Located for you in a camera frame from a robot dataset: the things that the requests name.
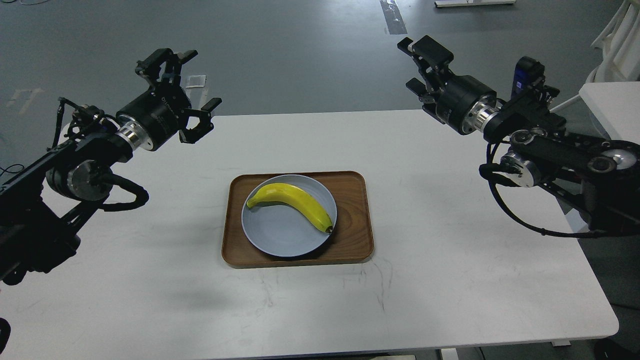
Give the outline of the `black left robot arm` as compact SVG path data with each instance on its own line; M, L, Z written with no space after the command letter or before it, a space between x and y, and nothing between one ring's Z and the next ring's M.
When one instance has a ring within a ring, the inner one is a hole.
M114 173L114 165L132 160L137 150L157 151L173 136L194 144L214 129L221 99L194 108L181 84L183 66L197 55L158 48L138 61L134 71L148 87L114 115L59 98L52 146L1 185L4 284L48 273L75 256L78 234L96 212L146 205L148 191Z

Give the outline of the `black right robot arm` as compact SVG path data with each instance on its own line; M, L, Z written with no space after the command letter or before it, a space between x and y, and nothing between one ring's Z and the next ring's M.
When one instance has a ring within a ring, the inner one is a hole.
M487 142L478 173L505 214L544 236L576 239L639 235L639 145L567 131L566 118L549 105L559 91L546 85L545 67L524 56L515 65L510 100L470 75L450 69L454 54L432 37L403 38L397 48L416 64L406 83L422 110L465 136ZM506 205L498 186L538 187L569 204L587 231L535 227Z

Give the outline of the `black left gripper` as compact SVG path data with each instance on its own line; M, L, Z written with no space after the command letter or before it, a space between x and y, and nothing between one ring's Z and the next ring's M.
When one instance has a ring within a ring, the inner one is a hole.
M213 97L201 109L192 109L181 86L183 65L198 54L197 50L176 53L171 48L158 48L136 62L135 74L147 82L148 88L122 107L116 120L120 125L135 121L145 130L148 139L142 142L144 150L157 151L177 132L181 143L195 144L214 129L214 110L223 100ZM188 128L192 117L198 123Z

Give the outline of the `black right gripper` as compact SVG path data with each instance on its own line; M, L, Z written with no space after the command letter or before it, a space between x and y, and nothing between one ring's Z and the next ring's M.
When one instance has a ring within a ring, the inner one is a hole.
M422 109L460 135L484 132L498 115L496 92L470 75L454 75L450 63L454 54L432 37L414 41L406 37L397 48L412 58L419 75L406 88L417 96Z

